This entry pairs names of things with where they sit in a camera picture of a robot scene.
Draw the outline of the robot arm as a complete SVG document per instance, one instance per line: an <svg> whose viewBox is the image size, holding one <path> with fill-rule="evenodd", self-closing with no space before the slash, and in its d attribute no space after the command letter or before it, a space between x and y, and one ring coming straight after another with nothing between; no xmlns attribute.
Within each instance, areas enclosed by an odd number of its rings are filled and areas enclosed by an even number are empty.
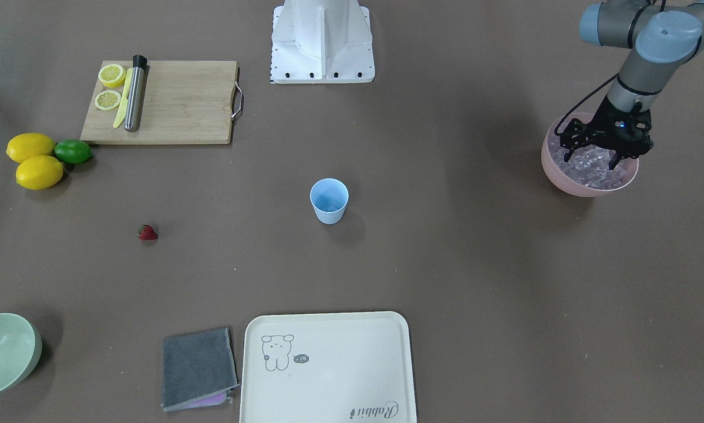
<svg viewBox="0 0 704 423"><path fill-rule="evenodd" d="M613 152L608 167L636 159L653 147L651 107L679 67L704 50L704 1L685 7L665 2L607 1L590 5L579 35L591 45L628 48L609 91L588 123L570 120L557 129L564 160L590 145Z"/></svg>

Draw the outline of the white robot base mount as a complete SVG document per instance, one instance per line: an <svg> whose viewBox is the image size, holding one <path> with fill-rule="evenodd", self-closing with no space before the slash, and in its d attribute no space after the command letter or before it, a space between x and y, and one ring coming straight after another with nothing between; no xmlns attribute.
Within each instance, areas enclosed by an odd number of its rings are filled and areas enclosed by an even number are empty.
<svg viewBox="0 0 704 423"><path fill-rule="evenodd" d="M273 10L270 81L374 81L370 11L357 1L285 1Z"/></svg>

